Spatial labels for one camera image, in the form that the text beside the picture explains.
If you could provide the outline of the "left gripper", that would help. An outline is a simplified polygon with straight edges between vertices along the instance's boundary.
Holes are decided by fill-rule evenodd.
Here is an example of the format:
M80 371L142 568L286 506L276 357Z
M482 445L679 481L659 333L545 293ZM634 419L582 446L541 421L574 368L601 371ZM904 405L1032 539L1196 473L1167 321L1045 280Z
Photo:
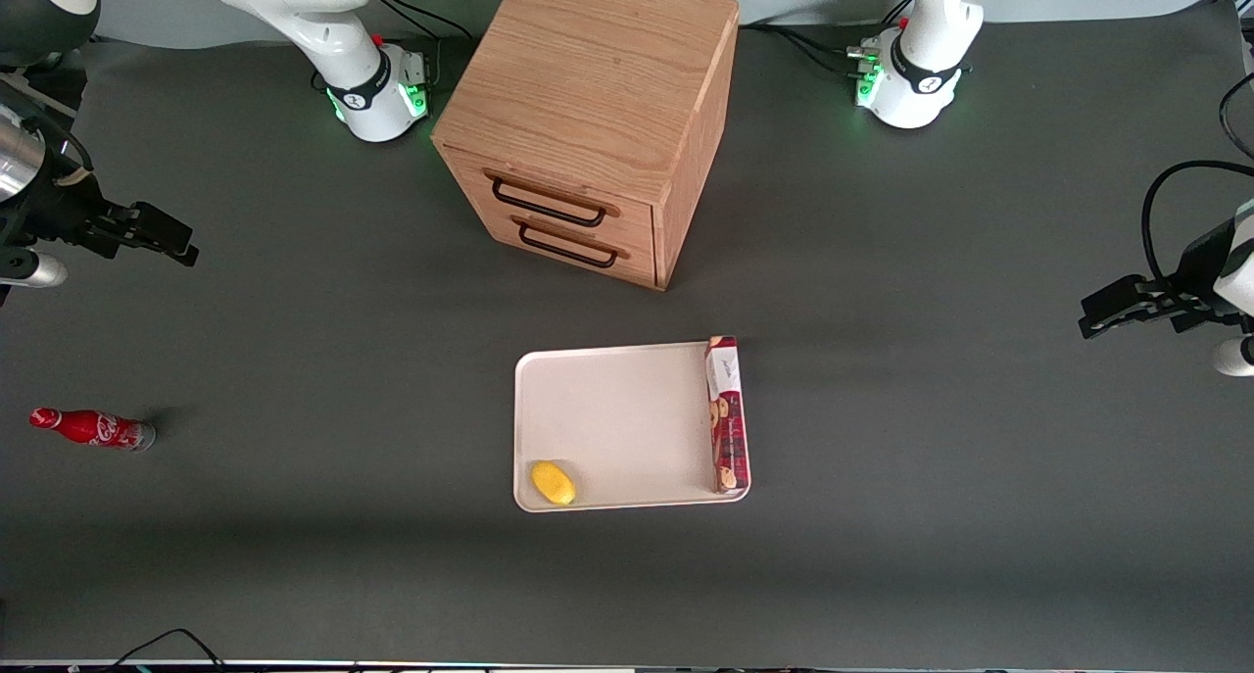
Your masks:
M1253 315L1253 203L1240 206L1230 221L1188 244L1174 288L1204 317L1184 312L1172 320L1178 333L1199 325L1239 326L1251 332ZM1096 338L1109 330L1155 323L1178 315L1178 305L1157 279L1126 274L1081 301L1081 337Z

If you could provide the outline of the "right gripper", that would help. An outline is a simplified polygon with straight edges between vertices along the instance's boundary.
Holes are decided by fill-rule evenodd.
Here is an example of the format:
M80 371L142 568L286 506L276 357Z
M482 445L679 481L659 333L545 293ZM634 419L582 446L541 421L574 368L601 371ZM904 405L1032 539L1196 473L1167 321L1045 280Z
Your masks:
M1 244L30 248L38 241L80 246L103 259L115 259L120 248L148 249L183 266L194 266L199 249L191 244L192 227L137 201L125 208L102 194L92 172L82 172L66 155L48 154L26 188L3 201Z

